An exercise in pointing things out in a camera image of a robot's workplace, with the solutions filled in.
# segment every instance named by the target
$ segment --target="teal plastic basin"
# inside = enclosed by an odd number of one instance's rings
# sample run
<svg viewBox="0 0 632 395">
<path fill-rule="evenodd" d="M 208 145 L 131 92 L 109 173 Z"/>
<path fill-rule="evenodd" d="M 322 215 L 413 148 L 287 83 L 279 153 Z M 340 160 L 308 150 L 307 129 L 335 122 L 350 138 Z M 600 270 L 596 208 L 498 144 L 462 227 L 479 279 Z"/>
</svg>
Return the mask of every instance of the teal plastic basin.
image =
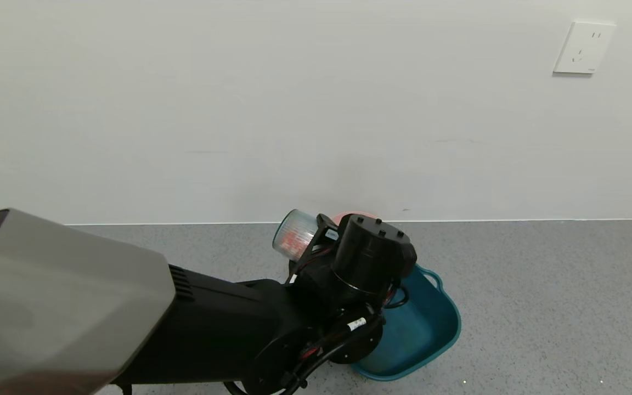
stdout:
<svg viewBox="0 0 632 395">
<path fill-rule="evenodd" d="M 441 277 L 416 265 L 402 283 L 409 290 L 409 302 L 384 310 L 382 340 L 370 355 L 351 365 L 365 377 L 380 381 L 404 377 L 446 352 L 460 337 L 460 313 L 444 292 Z M 402 297 L 399 291 L 393 300 Z"/>
</svg>

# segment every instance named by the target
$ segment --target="floor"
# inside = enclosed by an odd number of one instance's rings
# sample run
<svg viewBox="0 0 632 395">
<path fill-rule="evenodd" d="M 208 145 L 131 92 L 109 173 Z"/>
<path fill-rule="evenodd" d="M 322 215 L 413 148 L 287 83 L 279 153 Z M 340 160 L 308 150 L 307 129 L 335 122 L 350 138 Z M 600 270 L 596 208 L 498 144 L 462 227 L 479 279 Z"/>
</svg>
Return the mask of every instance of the floor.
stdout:
<svg viewBox="0 0 632 395">
<path fill-rule="evenodd" d="M 394 382 L 324 366 L 298 393 L 632 393 L 632 221 L 401 223 L 462 315 L 458 342 Z M 283 279 L 276 225 L 80 227 L 225 280 Z M 120 394 L 107 387 L 102 395 Z M 224 395 L 139 386 L 137 395 Z"/>
</svg>

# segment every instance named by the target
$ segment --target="clear plastic cup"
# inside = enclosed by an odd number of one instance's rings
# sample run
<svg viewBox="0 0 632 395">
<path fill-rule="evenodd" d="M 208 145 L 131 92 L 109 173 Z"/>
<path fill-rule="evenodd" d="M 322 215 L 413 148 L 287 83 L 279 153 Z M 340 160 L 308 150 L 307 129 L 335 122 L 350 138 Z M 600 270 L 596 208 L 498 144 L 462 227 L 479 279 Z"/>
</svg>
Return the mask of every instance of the clear plastic cup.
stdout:
<svg viewBox="0 0 632 395">
<path fill-rule="evenodd" d="M 297 209 L 291 210 L 274 233 L 273 248 L 289 260 L 296 262 L 306 251 L 316 235 L 316 230 L 318 230 L 316 217 Z"/>
</svg>

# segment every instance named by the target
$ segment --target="ventilation grille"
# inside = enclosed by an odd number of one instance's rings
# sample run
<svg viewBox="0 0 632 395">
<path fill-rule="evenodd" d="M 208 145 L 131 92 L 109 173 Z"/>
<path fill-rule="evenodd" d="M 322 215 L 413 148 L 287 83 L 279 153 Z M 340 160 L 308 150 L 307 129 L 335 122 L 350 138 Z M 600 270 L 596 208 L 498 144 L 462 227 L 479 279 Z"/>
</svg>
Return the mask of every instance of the ventilation grille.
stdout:
<svg viewBox="0 0 632 395">
<path fill-rule="evenodd" d="M 172 281 L 175 283 L 175 291 L 177 292 L 177 298 L 181 300 L 194 300 L 194 293 L 191 291 L 191 285 L 187 279 L 187 274 L 183 268 L 174 267 L 170 265 L 170 273 L 172 274 Z"/>
</svg>

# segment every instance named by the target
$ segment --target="wall outlet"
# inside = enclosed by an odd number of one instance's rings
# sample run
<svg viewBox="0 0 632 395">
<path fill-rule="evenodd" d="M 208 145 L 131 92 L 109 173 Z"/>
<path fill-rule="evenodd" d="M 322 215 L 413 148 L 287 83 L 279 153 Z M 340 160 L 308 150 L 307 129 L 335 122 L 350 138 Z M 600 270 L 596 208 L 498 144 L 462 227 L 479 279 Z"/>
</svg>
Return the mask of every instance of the wall outlet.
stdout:
<svg viewBox="0 0 632 395">
<path fill-rule="evenodd" d="M 573 22 L 554 71 L 593 74 L 615 30 L 612 23 Z"/>
</svg>

